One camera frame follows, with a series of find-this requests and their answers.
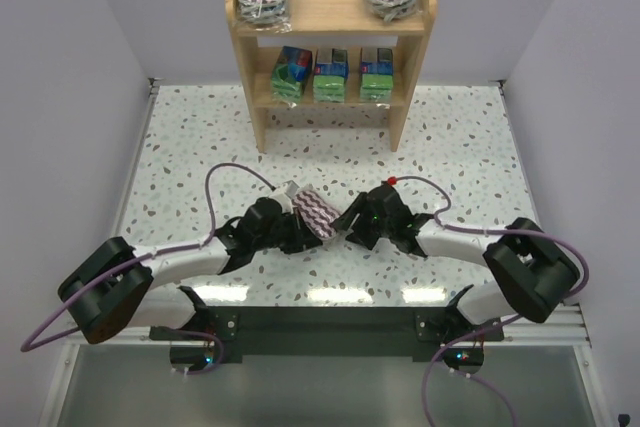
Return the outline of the green sponge pack dark label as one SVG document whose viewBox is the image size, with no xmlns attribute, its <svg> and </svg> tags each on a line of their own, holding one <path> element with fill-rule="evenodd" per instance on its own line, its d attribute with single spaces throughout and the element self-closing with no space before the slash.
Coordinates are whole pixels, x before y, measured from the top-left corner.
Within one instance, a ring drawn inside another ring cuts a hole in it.
<svg viewBox="0 0 640 427">
<path fill-rule="evenodd" d="M 313 67 L 311 50 L 284 46 L 270 77 L 274 100 L 297 103 L 303 97 Z"/>
</svg>

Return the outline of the green heavy duty sponge pack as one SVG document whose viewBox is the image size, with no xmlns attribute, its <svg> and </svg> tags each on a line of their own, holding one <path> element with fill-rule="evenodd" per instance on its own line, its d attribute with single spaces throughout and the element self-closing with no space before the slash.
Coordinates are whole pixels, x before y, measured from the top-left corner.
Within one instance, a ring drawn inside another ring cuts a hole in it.
<svg viewBox="0 0 640 427">
<path fill-rule="evenodd" d="M 343 103 L 349 75 L 346 49 L 322 47 L 316 55 L 313 73 L 315 102 Z"/>
</svg>

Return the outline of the green sponge pack white label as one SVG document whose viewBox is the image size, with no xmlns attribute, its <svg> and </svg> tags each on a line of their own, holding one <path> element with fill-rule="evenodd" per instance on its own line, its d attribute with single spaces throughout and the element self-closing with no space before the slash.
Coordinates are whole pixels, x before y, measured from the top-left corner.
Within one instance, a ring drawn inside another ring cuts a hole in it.
<svg viewBox="0 0 640 427">
<path fill-rule="evenodd" d="M 360 64 L 360 100 L 386 103 L 394 88 L 393 51 L 386 47 L 363 47 Z"/>
</svg>

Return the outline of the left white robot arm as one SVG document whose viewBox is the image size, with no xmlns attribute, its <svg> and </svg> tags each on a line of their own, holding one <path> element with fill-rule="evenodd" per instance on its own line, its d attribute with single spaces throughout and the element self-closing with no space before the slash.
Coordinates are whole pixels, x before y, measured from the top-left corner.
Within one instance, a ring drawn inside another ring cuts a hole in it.
<svg viewBox="0 0 640 427">
<path fill-rule="evenodd" d="M 58 296 L 91 344 L 128 327 L 179 328 L 204 304 L 193 294 L 182 307 L 163 306 L 152 291 L 185 279 L 223 275 L 251 263 L 258 251 L 304 252 L 335 236 L 338 211 L 310 189 L 274 193 L 252 204 L 201 241 L 132 246 L 122 237 L 105 241 L 58 288 Z"/>
</svg>

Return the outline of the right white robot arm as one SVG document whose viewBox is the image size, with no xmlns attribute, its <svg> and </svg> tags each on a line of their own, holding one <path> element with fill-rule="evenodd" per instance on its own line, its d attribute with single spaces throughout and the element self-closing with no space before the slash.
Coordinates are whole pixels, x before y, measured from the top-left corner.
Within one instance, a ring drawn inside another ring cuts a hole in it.
<svg viewBox="0 0 640 427">
<path fill-rule="evenodd" d="M 581 281 L 578 266 L 530 219 L 519 217 L 495 233 L 444 227 L 434 214 L 412 212 L 388 182 L 360 193 L 331 226 L 369 250 L 384 238 L 405 254 L 488 268 L 492 281 L 465 287 L 445 307 L 449 335 L 504 316 L 543 323 Z"/>
</svg>

